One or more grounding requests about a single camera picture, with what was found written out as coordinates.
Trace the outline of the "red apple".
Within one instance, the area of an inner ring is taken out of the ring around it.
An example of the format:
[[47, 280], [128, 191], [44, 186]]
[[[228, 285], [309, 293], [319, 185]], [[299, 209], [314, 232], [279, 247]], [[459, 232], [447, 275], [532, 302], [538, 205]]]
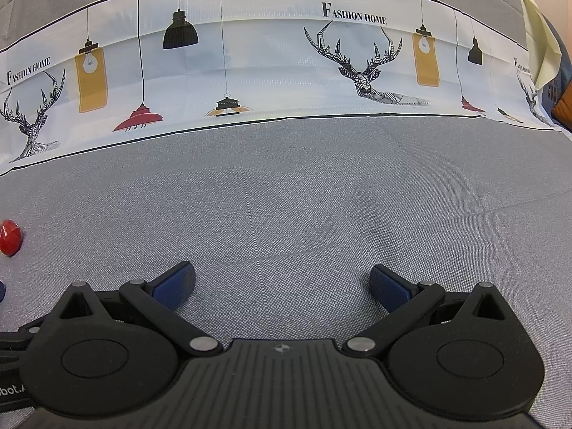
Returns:
[[13, 220], [4, 220], [0, 227], [0, 250], [7, 257], [15, 255], [23, 241], [20, 226]]

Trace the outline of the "orange cushion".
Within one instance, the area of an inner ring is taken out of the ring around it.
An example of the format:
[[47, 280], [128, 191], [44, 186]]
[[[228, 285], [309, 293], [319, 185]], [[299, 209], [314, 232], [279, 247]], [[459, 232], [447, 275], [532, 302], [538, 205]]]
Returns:
[[557, 104], [553, 107], [552, 115], [558, 123], [568, 131], [572, 131], [572, 82], [568, 84]]

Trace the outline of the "blue cushion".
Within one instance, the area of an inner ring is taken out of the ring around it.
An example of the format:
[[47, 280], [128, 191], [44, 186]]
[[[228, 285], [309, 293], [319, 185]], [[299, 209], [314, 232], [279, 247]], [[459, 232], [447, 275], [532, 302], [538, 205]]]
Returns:
[[542, 89], [542, 105], [546, 112], [550, 114], [551, 119], [561, 124], [554, 116], [553, 109], [556, 107], [558, 101], [561, 99], [566, 88], [571, 82], [571, 60], [568, 54], [564, 41], [561, 39], [550, 19], [545, 19], [547, 25], [550, 27], [561, 53], [560, 62], [557, 67], [557, 74]]

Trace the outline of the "grey printed sofa cover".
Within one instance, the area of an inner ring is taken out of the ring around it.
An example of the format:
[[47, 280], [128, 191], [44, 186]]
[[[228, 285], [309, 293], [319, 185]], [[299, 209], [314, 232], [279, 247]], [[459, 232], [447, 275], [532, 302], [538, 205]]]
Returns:
[[177, 312], [224, 344], [346, 341], [384, 317], [378, 263], [488, 281], [567, 428], [571, 135], [542, 89], [521, 0], [1, 0], [1, 328], [183, 260]]

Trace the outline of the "pale yellow cloth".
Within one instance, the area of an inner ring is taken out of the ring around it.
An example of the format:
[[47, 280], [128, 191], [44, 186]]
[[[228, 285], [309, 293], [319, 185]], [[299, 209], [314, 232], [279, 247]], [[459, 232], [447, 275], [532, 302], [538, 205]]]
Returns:
[[537, 90], [557, 74], [560, 50], [557, 40], [534, 0], [521, 0], [526, 28], [529, 68]]

